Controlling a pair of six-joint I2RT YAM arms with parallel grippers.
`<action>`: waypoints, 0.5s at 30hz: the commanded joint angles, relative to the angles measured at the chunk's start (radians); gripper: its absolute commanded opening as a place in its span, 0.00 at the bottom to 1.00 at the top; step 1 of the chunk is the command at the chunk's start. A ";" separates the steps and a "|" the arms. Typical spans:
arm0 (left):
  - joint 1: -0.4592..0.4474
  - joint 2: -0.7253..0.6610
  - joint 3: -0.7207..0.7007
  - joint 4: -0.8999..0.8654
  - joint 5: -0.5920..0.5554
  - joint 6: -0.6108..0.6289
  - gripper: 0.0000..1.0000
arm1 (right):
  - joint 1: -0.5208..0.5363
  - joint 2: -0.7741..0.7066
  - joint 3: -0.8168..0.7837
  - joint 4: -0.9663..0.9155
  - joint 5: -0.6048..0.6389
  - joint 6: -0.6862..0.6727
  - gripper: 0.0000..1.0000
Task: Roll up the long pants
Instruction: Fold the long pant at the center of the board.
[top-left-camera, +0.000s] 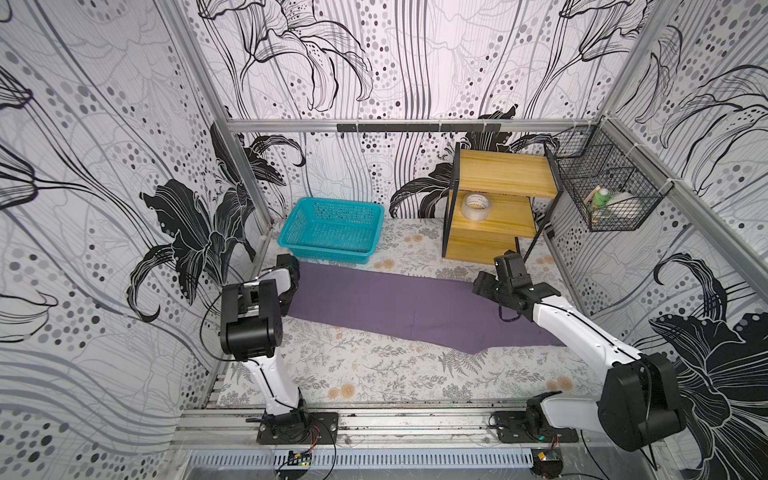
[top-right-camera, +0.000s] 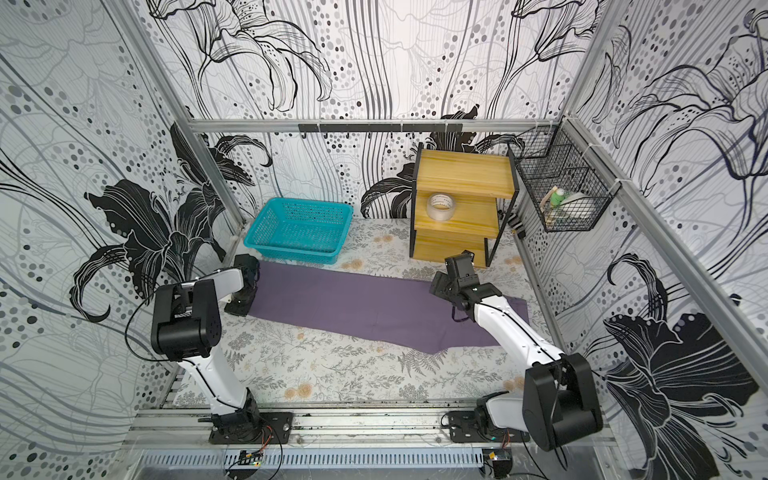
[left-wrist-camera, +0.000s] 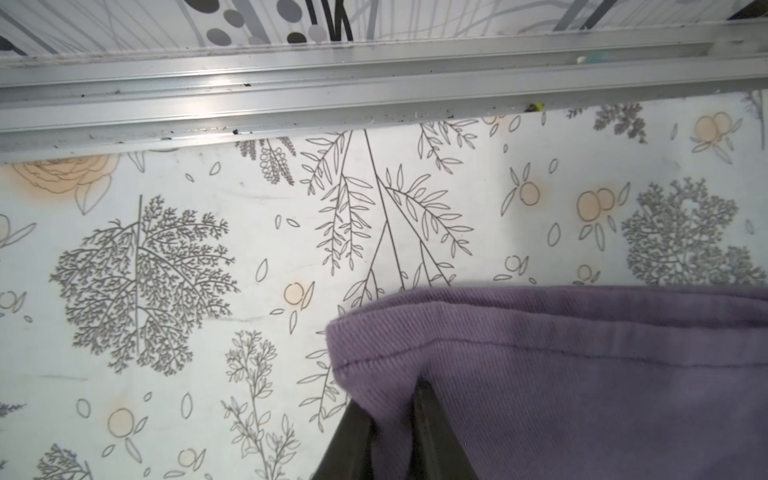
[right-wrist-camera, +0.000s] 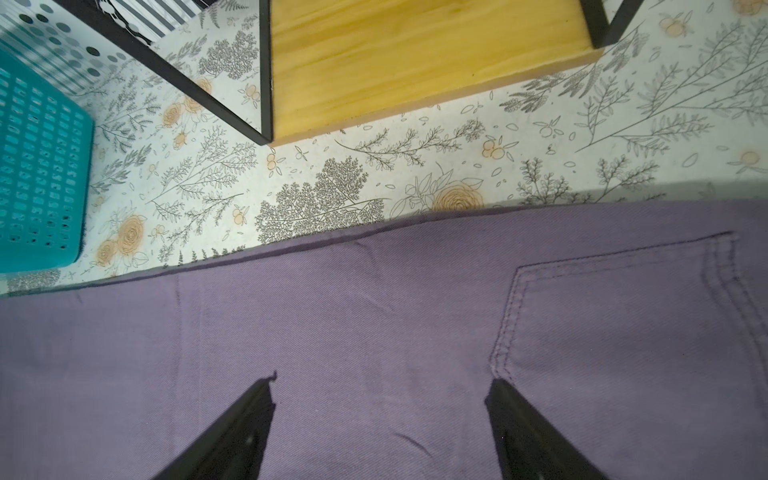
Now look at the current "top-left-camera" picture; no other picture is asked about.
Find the purple long pants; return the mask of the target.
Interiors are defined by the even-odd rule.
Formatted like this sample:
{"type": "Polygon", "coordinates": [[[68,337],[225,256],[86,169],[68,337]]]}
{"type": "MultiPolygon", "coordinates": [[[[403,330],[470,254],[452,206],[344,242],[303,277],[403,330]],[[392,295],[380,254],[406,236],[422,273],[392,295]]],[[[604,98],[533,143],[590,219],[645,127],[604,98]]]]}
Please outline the purple long pants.
{"type": "Polygon", "coordinates": [[[502,321],[498,305],[474,294],[468,282],[309,262],[300,264],[288,314],[468,354],[495,347],[562,344],[525,317],[502,321]]]}

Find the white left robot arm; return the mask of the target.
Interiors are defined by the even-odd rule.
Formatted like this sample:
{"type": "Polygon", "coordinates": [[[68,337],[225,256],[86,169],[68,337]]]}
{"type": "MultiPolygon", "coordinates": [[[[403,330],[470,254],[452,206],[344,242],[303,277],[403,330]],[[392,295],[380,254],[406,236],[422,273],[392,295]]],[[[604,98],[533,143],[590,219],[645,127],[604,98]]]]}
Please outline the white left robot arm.
{"type": "Polygon", "coordinates": [[[298,290],[300,265],[291,254],[254,280],[230,284],[220,297],[220,344],[223,353],[242,363],[265,400],[262,422],[271,425],[306,423],[306,407],[279,352],[283,317],[298,290]]]}

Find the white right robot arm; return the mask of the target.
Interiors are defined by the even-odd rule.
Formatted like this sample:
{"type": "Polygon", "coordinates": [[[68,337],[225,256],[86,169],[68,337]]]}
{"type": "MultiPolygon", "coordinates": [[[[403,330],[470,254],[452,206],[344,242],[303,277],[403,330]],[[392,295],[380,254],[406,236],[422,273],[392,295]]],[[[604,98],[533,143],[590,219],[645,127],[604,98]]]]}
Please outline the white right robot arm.
{"type": "Polygon", "coordinates": [[[523,257],[512,251],[494,260],[494,273],[481,272],[474,294],[510,309],[553,334],[601,377],[597,398],[543,393],[526,402],[522,429],[546,442],[590,431],[633,452],[682,432],[686,417],[672,363],[645,354],[580,313],[547,283],[535,283],[523,257]]]}

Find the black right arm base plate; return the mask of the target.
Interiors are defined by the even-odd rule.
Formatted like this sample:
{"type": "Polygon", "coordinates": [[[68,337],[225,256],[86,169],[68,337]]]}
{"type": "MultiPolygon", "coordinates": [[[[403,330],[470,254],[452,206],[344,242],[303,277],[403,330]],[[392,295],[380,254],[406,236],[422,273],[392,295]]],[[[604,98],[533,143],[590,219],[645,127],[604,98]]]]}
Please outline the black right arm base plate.
{"type": "Polygon", "coordinates": [[[580,441],[576,430],[553,428],[536,414],[530,415],[527,411],[496,411],[490,415],[488,427],[504,444],[537,443],[558,446],[580,441]]]}

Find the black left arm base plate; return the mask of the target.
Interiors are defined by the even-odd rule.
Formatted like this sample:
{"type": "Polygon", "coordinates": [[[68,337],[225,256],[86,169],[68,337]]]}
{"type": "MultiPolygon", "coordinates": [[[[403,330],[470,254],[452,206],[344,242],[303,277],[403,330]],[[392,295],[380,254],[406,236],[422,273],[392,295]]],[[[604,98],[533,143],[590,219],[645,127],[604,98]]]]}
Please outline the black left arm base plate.
{"type": "Polygon", "coordinates": [[[332,445],[338,434],[337,412],[293,411],[282,415],[265,413],[260,421],[260,445],[332,445]]]}

